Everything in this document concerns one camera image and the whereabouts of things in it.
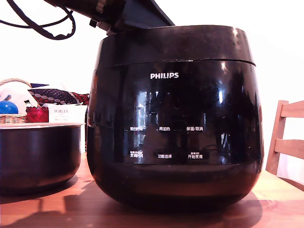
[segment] blue ball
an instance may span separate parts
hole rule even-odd
[[[0,101],[0,114],[18,114],[17,106],[10,101]]]

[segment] table surface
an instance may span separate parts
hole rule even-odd
[[[262,171],[254,189],[221,212],[153,214],[126,207],[95,184],[86,161],[60,189],[1,197],[4,228],[303,228],[304,192]]]

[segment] chair backrest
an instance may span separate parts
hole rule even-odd
[[[304,118],[304,101],[292,104],[289,104],[288,101],[279,101],[275,117],[266,164],[266,170],[274,175],[277,174],[281,153],[304,159],[303,140],[283,140],[286,118]]]

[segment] chair slat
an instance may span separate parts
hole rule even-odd
[[[277,139],[275,143],[275,152],[304,159],[304,140]]]
[[[284,104],[281,111],[281,117],[304,118],[304,101]]]

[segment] patterned fabric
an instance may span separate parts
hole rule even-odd
[[[61,105],[89,104],[89,94],[77,94],[59,89],[29,89],[29,93],[42,106],[45,103]]]

